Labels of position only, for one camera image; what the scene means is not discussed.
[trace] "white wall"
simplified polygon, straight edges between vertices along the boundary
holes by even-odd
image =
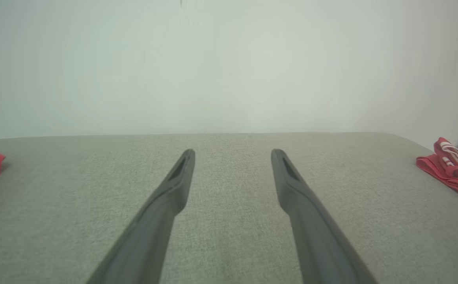
[[[0,0],[0,138],[458,143],[458,0]]]

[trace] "gray fabric surface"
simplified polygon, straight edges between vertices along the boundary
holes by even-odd
[[[458,194],[384,133],[0,140],[0,283],[83,283],[182,151],[196,151],[163,283],[300,283],[270,151],[284,149],[375,277],[458,282]]]

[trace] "striped fabric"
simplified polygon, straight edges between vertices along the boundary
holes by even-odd
[[[434,143],[434,154],[418,157],[417,166],[458,192],[458,148],[440,137]]]

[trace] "white backdrop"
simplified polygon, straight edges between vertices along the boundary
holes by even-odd
[[[458,0],[0,0],[0,138],[458,143]]]

